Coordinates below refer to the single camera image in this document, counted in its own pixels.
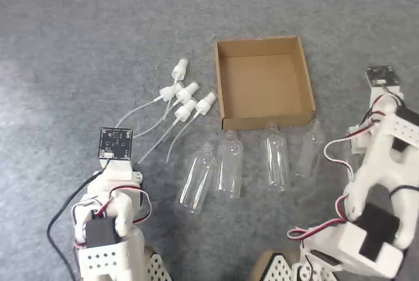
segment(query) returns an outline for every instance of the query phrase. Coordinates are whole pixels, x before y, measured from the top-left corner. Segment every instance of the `clear plastic bottle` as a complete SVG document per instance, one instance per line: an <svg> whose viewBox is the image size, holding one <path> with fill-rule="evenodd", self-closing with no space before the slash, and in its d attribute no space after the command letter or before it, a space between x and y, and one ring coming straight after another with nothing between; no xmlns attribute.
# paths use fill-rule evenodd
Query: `clear plastic bottle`
<svg viewBox="0 0 419 281"><path fill-rule="evenodd" d="M204 143L201 150L193 155L188 175L183 181L176 203L190 213L199 214L208 188L213 182L214 171L213 146Z"/></svg>
<svg viewBox="0 0 419 281"><path fill-rule="evenodd" d="M315 176L324 143L325 134L320 127L320 121L314 119L312 126L302 139L301 154L297 163L297 175L305 178Z"/></svg>
<svg viewBox="0 0 419 281"><path fill-rule="evenodd" d="M229 130L217 151L215 190L230 198L240 197L242 187L243 145L235 130Z"/></svg>
<svg viewBox="0 0 419 281"><path fill-rule="evenodd" d="M289 187L289 163L287 140L274 122L269 122L263 138L268 186L278 191Z"/></svg>

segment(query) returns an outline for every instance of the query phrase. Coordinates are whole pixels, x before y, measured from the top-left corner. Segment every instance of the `wire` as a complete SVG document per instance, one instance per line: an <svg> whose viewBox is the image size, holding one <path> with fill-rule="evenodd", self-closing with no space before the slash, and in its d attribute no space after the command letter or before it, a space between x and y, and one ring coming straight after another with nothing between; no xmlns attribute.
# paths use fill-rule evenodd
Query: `wire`
<svg viewBox="0 0 419 281"><path fill-rule="evenodd" d="M169 108L169 112L175 107L176 105L175 104L173 104L170 108ZM136 138L138 138L138 137L141 137L141 136L144 136L145 134L148 134L151 130L153 130L153 129L155 129L162 121L163 121L163 118L164 118L164 115L163 116L161 116L161 118L158 120L158 121L156 121L153 125L152 125L152 127L150 127L150 128L148 128L148 129L146 129L146 130L144 130L143 132L140 132L140 133L138 133L138 134L136 134L136 135L134 135L134 137L133 137L133 139L136 139Z"/></svg>
<svg viewBox="0 0 419 281"><path fill-rule="evenodd" d="M143 155L143 157L137 162L137 164L141 164L145 158L149 156L149 154L158 146L160 142L169 134L170 130L173 129L173 127L179 122L179 119L176 119L173 124L167 129L167 131L160 137L159 140Z"/></svg>
<svg viewBox="0 0 419 281"><path fill-rule="evenodd" d="M371 115L370 115L369 117L371 118L373 115L382 115L382 116L386 116L386 114L385 114L385 113L383 113L383 112L381 112L381 111L373 111L373 112L371 112Z"/></svg>
<svg viewBox="0 0 419 281"><path fill-rule="evenodd" d="M192 124L192 122L195 120L195 118L198 117L198 115L199 115L199 113L195 113L194 117L177 133L175 139L173 139L172 143L170 144L169 151L168 151L168 156L166 157L166 162L169 162L170 154L172 153L172 149L173 149L177 139L179 139L179 137L182 135L182 133L188 128L188 126L190 124Z"/></svg>
<svg viewBox="0 0 419 281"><path fill-rule="evenodd" d="M312 263L311 263L311 261L310 260L308 260L308 257L307 257L307 255L304 255L305 256L305 258L306 258L306 260L307 260L307 262L308 262L308 264L310 265L310 267L311 267L311 272L310 272L310 277L308 278L308 281L310 281L312 278L313 278L313 274L314 274L314 268L313 268L313 265L312 265Z"/></svg>
<svg viewBox="0 0 419 281"><path fill-rule="evenodd" d="M139 191L140 193L143 193L145 195L145 197L147 198L147 202L149 203L149 212L144 217L133 220L132 223L137 224L137 223L141 223L141 222L144 222L144 221L148 220L148 218L151 216L151 213L153 212L153 207L151 206L150 196L149 196L148 192L145 191L144 189L142 189L141 187L136 187L136 186L131 186L131 185L121 185L121 186L113 188L109 192L109 199L112 197L111 195L114 191L118 191L120 189L132 189L132 190Z"/></svg>
<svg viewBox="0 0 419 281"><path fill-rule="evenodd" d="M128 116L130 116L132 113L135 113L136 111L139 111L140 109L143 109L144 107L149 106L149 105L151 105L151 104L153 104L153 103L155 103L155 102L159 101L161 98L162 98L162 97L161 97L161 96L159 96L158 98L155 98L155 99L153 99L153 100L151 100L151 101L149 101L149 102L147 102L147 103L144 103L143 105L141 105L141 106L139 106L139 107L136 107L135 109L133 109L133 110L129 111L127 114L125 114L124 116L122 116L122 118L121 118L121 119L118 121L118 123L115 125L115 128L118 128L118 127L119 127L119 125L121 125L121 123L122 123L123 121L125 121L125 119L126 119Z"/></svg>
<svg viewBox="0 0 419 281"><path fill-rule="evenodd" d="M340 204L345 200L347 195L342 195L339 198L337 198L335 202L335 210L338 214L339 218L336 219L330 219L329 221L326 221L322 223L321 225L318 225L317 227L313 227L311 229L301 229L300 227L295 227L294 229L291 229L287 232L287 237L290 240L304 240L306 238L309 238L322 230L336 224L341 224L347 222L346 216L343 212L343 210L340 208Z"/></svg>
<svg viewBox="0 0 419 281"><path fill-rule="evenodd" d="M54 225L54 223L58 220L58 218L62 215L64 210L68 207L69 203L76 197L76 195L90 182L95 180L99 175L101 175L105 169L107 168L109 164L110 159L107 160L106 164L103 166L103 168L96 174L93 174L88 179L86 179L76 190L74 193L70 195L70 197L67 198L67 200L63 203L62 207L58 210L58 212L52 217L50 223L48 224L48 227L46 228L46 237L48 238L48 241L50 242L51 246L55 249L56 253L60 256L61 260L64 262L65 267L68 270L68 273L70 274L70 277L72 281L76 281L76 277L74 275L73 269L71 268L71 265L69 261L65 258L62 251L59 249L57 244L55 243L54 239L51 236L51 228Z"/></svg>
<svg viewBox="0 0 419 281"><path fill-rule="evenodd" d="M74 247L78 250L82 250L86 246L86 243L77 243L74 241Z"/></svg>
<svg viewBox="0 0 419 281"><path fill-rule="evenodd" d="M102 214L105 212L108 205L111 203L113 197L109 198L109 200L94 214L95 217L101 217Z"/></svg>
<svg viewBox="0 0 419 281"><path fill-rule="evenodd" d="M79 207L79 206L87 207L87 206L90 206L91 204L94 204L94 203L97 203L100 206L102 206L102 203L98 199L91 198L91 199L88 199L88 200L86 200L84 202L83 201L80 201L80 202L74 204L73 207L71 207L71 216L73 218L73 225L76 225L77 224L76 212L75 212L75 210L77 209L77 207Z"/></svg>
<svg viewBox="0 0 419 281"><path fill-rule="evenodd" d="M175 81L173 82L173 90L175 90L176 87L176 83L177 83L177 76L175 77ZM166 120L166 117L168 116L169 113L169 107L170 107L170 103L172 102L173 96L170 96L170 99L168 101L168 106L166 106L166 110L163 114L163 121Z"/></svg>
<svg viewBox="0 0 419 281"><path fill-rule="evenodd" d="M78 270L78 272L80 274L81 273L80 272L80 264L79 264L79 257L77 256L77 252L76 252L76 246L73 247L73 254L74 254L74 260L75 260L75 262L77 264L77 270Z"/></svg>
<svg viewBox="0 0 419 281"><path fill-rule="evenodd" d="M409 190L411 190L411 191L418 191L418 192L419 192L419 187L417 187L417 186L412 186L412 185L400 185L400 186L396 187L395 189L393 189L392 191L390 191L390 193L389 193L390 198L391 198L394 194L396 194L396 192L398 192L398 191L400 191L400 190L402 190L402 189L409 189Z"/></svg>
<svg viewBox="0 0 419 281"><path fill-rule="evenodd" d="M388 92L389 93L386 93L386 94L381 94L380 96L378 96L375 100L374 100L374 102L373 102L373 104L371 105L371 107L368 109L368 111L364 114L364 117L362 118L362 121L361 121L361 123L359 124L359 125L362 125L374 112L373 112L373 108L374 108L374 106L382 99L382 98L385 98L386 96L391 96L394 100L395 100L395 102L396 102L396 104L397 104L397 106L399 106L399 105L404 105L404 101L397 95L397 94L394 94L394 93L392 93L392 92L390 92L389 90L388 90Z"/></svg>
<svg viewBox="0 0 419 281"><path fill-rule="evenodd" d="M338 160L338 159L334 159L334 158L331 158L328 154L327 154L327 148L330 146L330 145L332 145L332 144L334 144L334 143L338 143L338 142L343 142L343 141L347 141L347 140L351 140L351 139L353 139L353 138L355 138L356 136L359 136L359 135L361 135L361 134L364 134L364 133L366 133L366 132L368 132L373 126L374 126L374 124L375 124L376 122L375 121L373 121L371 124L369 124L368 126L366 126L366 127L364 127L364 128L362 128L362 129L360 129L360 130L357 130L356 132L353 132L352 134L349 134L349 135L347 135L346 137L343 137L343 138L340 138L340 139L336 139L336 140L332 140L332 141L330 141L325 147L324 147L324 149L323 149L323 154L325 155L325 157L326 157L326 159L327 160L329 160L329 161L331 161L331 162L334 162L334 163L339 163L339 164L343 164L343 165L345 165L346 166L346 168L348 169L348 171L349 171L349 175L348 175L348 181L353 181L354 180L354 169L351 167L351 165L349 164L349 163L347 163L346 161L343 161L343 160Z"/></svg>
<svg viewBox="0 0 419 281"><path fill-rule="evenodd" d="M385 91L387 91L388 93L392 94L393 96L395 96L395 97L399 100L400 105L402 105L402 106L406 106L405 101L403 101L403 99L400 97L400 95L398 95L398 94L396 94L396 93L394 93L394 92L390 91L390 89L389 89L387 86L383 86L383 89L384 89Z"/></svg>

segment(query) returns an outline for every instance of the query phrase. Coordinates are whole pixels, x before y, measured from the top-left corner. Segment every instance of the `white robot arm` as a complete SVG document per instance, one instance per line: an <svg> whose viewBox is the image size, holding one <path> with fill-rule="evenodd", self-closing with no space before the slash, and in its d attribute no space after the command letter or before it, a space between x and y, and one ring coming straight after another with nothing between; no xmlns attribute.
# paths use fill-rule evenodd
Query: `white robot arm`
<svg viewBox="0 0 419 281"><path fill-rule="evenodd" d="M158 254L145 254L145 241L135 226L151 215L151 202L141 186L143 176L130 162L132 130L102 128L99 158L102 173L71 210L75 247L84 281L171 281ZM139 218L143 199L149 211Z"/></svg>
<svg viewBox="0 0 419 281"><path fill-rule="evenodd" d="M289 238L301 241L300 261L290 267L283 254L274 254L260 280L284 280L285 275L291 281L333 281L333 272L343 270L395 278L399 272L419 212L419 115L405 107L391 67L371 67L367 77L370 109L360 125L349 128L347 138L331 142L350 140L352 153L365 153L337 200L338 218L290 230ZM352 171L347 162L331 160ZM366 203L376 184L389 191L392 214Z"/></svg>

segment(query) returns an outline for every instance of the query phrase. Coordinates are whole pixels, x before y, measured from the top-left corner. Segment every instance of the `white plastic bracket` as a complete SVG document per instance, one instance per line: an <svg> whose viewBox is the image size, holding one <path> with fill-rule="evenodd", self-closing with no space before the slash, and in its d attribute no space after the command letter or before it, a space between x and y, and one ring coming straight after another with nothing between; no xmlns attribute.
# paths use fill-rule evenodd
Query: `white plastic bracket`
<svg viewBox="0 0 419 281"><path fill-rule="evenodd" d="M102 166L106 164L106 160L100 160ZM87 193L96 194L102 191L110 191L111 189L121 186L141 186L143 183L143 174L132 170L131 161L111 160L103 174L98 176L87 187ZM124 191L131 199L135 213L141 208L140 195L135 191Z"/></svg>
<svg viewBox="0 0 419 281"><path fill-rule="evenodd" d="M154 253L147 265L147 274L150 281L172 281L170 275L163 265L160 255Z"/></svg>
<svg viewBox="0 0 419 281"><path fill-rule="evenodd" d="M83 248L79 250L79 263L82 278L122 273L129 269L128 242Z"/></svg>
<svg viewBox="0 0 419 281"><path fill-rule="evenodd" d="M403 153L392 149L394 138L405 141L409 147ZM348 188L346 215L353 221L362 214L369 189L376 184L383 185L388 191L402 185L417 186L418 170L419 127L396 114L386 115L374 133L355 181ZM416 230L419 195L416 191L399 191L392 196L392 204L394 214L401 222L393 243L405 249L412 242Z"/></svg>
<svg viewBox="0 0 419 281"><path fill-rule="evenodd" d="M292 272L285 257L276 255L265 274L263 281L292 281Z"/></svg>
<svg viewBox="0 0 419 281"><path fill-rule="evenodd" d="M391 66L374 66L368 67L366 71L368 84L371 89L369 107L372 106L377 97L383 94L391 93L398 95L401 99L404 98L402 91L400 90L400 80ZM394 113L397 108L397 104L394 99L383 98L375 104L374 110L380 110L385 114ZM351 134L363 128L360 125L349 127L348 131ZM370 134L362 134L351 140L351 153L365 153L371 140Z"/></svg>
<svg viewBox="0 0 419 281"><path fill-rule="evenodd" d="M306 261L304 264L295 263L293 265L292 281L337 281L335 275L322 267L318 263L312 263L312 266Z"/></svg>

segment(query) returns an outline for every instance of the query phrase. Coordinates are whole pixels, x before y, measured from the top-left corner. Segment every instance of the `white spray nozzle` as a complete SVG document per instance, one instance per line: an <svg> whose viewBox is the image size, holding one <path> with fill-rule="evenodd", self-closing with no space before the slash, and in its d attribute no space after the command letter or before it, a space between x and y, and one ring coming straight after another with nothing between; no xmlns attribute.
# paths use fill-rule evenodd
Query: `white spray nozzle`
<svg viewBox="0 0 419 281"><path fill-rule="evenodd" d="M190 117L192 111L194 110L196 105L195 99L190 99L187 103L182 105L179 109L176 110L175 116L182 122L186 122Z"/></svg>
<svg viewBox="0 0 419 281"><path fill-rule="evenodd" d="M189 60L182 57L179 63L173 68L172 77L173 79L183 80L185 78L186 69L188 68Z"/></svg>
<svg viewBox="0 0 419 281"><path fill-rule="evenodd" d="M186 88L183 88L176 94L177 101L176 103L182 102L182 104L187 103L196 91L199 89L199 84L196 82L191 83Z"/></svg>
<svg viewBox="0 0 419 281"><path fill-rule="evenodd" d="M160 97L165 101L169 101L172 99L180 90L183 89L183 84L178 82L173 84L172 86L165 86L161 88L158 92L160 93Z"/></svg>
<svg viewBox="0 0 419 281"><path fill-rule="evenodd" d="M197 114L207 115L208 111L211 109L211 106L217 100L217 94L214 91L211 91L207 96L201 99L196 105L195 110Z"/></svg>

